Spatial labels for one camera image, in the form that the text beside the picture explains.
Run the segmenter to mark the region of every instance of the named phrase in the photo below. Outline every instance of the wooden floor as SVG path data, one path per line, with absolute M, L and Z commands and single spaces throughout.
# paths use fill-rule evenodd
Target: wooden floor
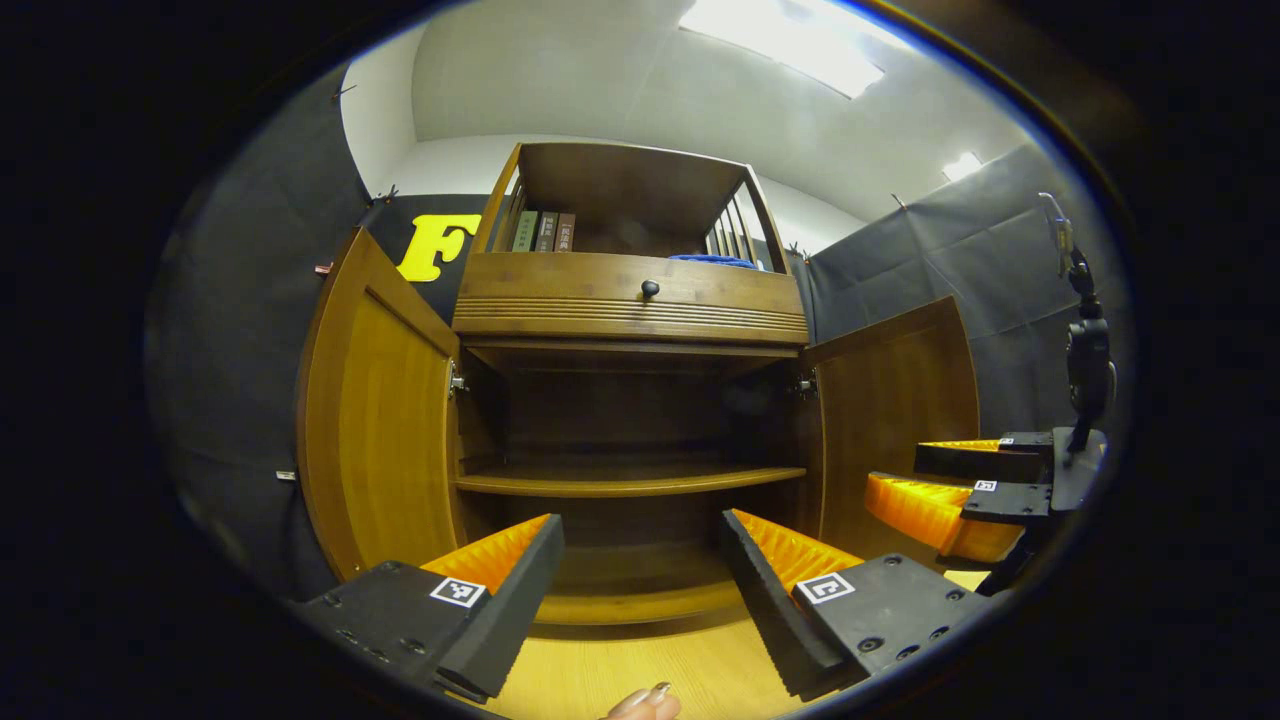
M 774 717 L 804 706 L 782 687 L 741 605 L 687 621 L 614 628 L 535 626 L 502 694 L 484 707 L 516 720 L 593 720 L 662 680 L 680 720 Z M 657 633 L 649 637 L 636 637 Z

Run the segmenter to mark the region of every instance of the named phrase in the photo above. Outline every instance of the book spine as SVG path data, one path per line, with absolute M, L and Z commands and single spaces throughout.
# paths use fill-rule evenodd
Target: book spine
M 559 224 L 556 225 L 556 252 L 573 250 L 573 222 L 576 219 L 573 213 L 561 213 Z
M 516 242 L 512 243 L 512 252 L 529 252 L 534 249 L 534 231 L 538 229 L 538 210 L 525 210 L 520 214 L 520 224 L 516 225 Z
M 556 245 L 557 213 L 543 213 L 538 225 L 538 252 L 550 252 Z

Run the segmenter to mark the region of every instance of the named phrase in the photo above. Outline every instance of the orange ridged pad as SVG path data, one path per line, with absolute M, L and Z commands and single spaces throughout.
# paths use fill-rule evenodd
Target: orange ridged pad
M 867 510 L 888 527 L 938 548 L 943 556 L 996 562 L 1023 534 L 1021 525 L 960 518 L 973 488 L 867 475 Z
M 763 518 L 756 518 L 750 512 L 733 510 L 733 515 L 746 528 L 748 534 L 755 541 L 756 547 L 769 561 L 773 574 L 782 582 L 782 587 L 791 592 L 800 580 L 852 568 L 863 562 L 861 557 L 850 555 L 844 550 L 837 550 L 829 544 L 820 543 L 809 536 L 797 533 L 790 528 L 783 528 L 777 523 L 771 523 Z
M 980 450 L 983 452 L 1000 452 L 998 439 L 948 439 L 942 442 L 920 442 L 931 447 L 954 447 L 955 450 Z
M 480 538 L 448 555 L 436 557 L 422 565 L 422 569 L 468 583 L 480 583 L 489 588 L 490 594 L 498 594 L 498 588 L 507 579 L 507 573 L 511 573 L 511 569 L 516 566 L 548 518 L 550 514 L 539 515 L 532 520 Z

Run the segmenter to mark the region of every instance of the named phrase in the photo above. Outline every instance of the white ceiling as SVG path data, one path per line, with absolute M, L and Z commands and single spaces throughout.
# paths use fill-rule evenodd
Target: white ceiling
M 884 70 L 849 100 L 762 55 L 677 29 L 694 0 L 479 0 L 422 33 L 413 65 L 419 141 L 554 133 L 750 163 L 874 220 L 1028 142 L 975 86 L 913 49 L 849 28 Z

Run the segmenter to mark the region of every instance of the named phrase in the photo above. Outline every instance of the cabinet door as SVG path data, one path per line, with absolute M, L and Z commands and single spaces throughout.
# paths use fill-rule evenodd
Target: cabinet door
M 325 279 L 298 377 L 302 495 L 343 582 L 457 547 L 457 356 L 458 337 L 357 228 Z
M 863 505 L 867 474 L 911 475 L 915 443 L 979 437 L 978 384 L 955 299 L 943 297 L 809 347 L 809 478 L 822 502 L 806 503 L 819 538 L 860 557 L 901 552 L 934 566 L 933 548 L 877 520 Z

